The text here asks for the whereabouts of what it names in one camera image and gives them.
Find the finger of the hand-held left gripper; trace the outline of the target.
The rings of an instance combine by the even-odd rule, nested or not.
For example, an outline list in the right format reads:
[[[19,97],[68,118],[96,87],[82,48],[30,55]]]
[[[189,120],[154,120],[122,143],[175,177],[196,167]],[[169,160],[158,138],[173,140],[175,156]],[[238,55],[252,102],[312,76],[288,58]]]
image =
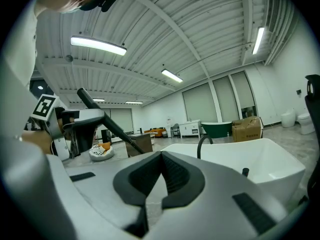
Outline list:
[[[62,119],[74,118],[74,122],[64,127],[75,127],[81,125],[99,125],[105,118],[105,112],[101,109],[67,109],[61,112]]]
[[[72,157],[92,148],[96,128],[94,124],[76,125],[72,128]]]

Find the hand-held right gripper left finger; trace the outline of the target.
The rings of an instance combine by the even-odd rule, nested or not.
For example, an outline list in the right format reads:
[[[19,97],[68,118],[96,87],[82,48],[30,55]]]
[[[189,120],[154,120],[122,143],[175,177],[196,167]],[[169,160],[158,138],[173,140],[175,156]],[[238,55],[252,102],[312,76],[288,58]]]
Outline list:
[[[160,224],[148,229],[141,206],[127,204],[114,189],[118,172],[141,166],[159,152],[133,158],[64,167],[59,158],[47,156],[50,172],[75,240],[161,240]]]

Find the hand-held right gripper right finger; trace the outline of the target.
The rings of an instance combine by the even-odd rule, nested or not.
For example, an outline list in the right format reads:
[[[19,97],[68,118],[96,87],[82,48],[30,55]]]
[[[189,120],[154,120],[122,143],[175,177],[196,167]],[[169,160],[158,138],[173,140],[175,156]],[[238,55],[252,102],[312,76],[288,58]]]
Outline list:
[[[201,170],[204,189],[189,205],[165,209],[147,233],[148,240],[251,240],[259,234],[234,200],[247,194],[277,224],[287,215],[283,205],[236,170],[171,152]]]

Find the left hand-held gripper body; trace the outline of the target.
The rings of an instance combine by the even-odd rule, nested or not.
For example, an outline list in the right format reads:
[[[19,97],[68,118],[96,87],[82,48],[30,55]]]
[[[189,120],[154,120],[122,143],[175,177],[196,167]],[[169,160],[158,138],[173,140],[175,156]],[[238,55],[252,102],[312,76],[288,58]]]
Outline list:
[[[32,120],[52,138],[50,151],[61,161],[75,158],[72,157],[72,131],[61,133],[58,125],[64,110],[67,109],[61,106],[59,97],[42,94],[31,114]]]

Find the person's left hand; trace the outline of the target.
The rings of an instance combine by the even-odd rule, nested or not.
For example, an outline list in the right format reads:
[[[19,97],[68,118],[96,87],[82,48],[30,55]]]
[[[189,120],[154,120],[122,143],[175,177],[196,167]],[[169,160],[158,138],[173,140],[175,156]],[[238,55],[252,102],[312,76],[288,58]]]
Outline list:
[[[66,118],[66,119],[63,119],[63,118],[59,118],[57,120],[58,122],[58,126],[59,126],[59,129],[61,131],[61,133],[64,133],[64,126],[67,125],[67,124],[70,124],[70,123],[73,123],[74,122],[74,118],[73,117],[69,117],[69,118]]]

